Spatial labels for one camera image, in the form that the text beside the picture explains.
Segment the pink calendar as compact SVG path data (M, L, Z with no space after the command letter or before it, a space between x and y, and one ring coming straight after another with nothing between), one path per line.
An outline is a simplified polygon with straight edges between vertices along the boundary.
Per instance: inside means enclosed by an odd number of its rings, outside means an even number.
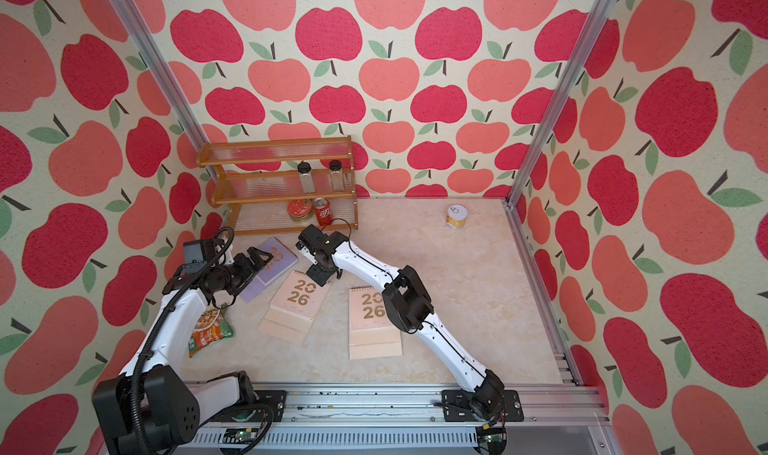
M371 286L351 288L348 295L349 358L401 356L401 331L389 320L382 295Z
M301 345L331 287L331 282L321 286L306 273L292 271L272 298L257 330L291 344Z

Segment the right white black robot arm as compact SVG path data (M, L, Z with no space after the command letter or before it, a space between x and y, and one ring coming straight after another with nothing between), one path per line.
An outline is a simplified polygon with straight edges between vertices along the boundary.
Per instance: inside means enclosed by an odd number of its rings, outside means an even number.
M307 275L317 285L325 285L333 275L351 273L379 292L392 325L419 337L443 362L473 415L489 423L502 418L503 382L450 333L413 267L389 265L359 248L347 235L338 231L328 234L314 225L300 232L296 247L310 260Z

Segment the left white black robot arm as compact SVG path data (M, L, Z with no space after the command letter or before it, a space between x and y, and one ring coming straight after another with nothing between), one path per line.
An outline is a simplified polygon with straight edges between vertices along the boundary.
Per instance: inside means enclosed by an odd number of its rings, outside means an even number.
M176 371L215 294L237 297L273 258L254 247L235 255L228 251L211 239L185 245L184 261L163 288L160 311L143 344L118 376L97 385L92 404L108 453L170 454L217 417L259 414L255 437L240 450L247 453L275 422L275 408L258 400L245 372L192 389Z

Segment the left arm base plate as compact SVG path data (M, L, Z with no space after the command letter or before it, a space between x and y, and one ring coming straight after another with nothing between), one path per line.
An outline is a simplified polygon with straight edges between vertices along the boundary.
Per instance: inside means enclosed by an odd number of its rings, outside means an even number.
M281 422L285 411L286 392L284 390L256 390L248 400L244 410L233 419L240 422L261 423L268 415L268 406L272 412L272 422Z

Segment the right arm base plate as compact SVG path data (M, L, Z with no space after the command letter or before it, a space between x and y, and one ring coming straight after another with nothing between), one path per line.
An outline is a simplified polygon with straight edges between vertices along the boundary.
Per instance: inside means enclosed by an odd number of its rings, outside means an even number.
M435 402L434 405L442 410L446 422L485 422L471 409L469 392L460 389L443 390L440 401ZM522 422L524 420L522 403L517 391L504 391L504 402L501 408L499 423L502 421Z

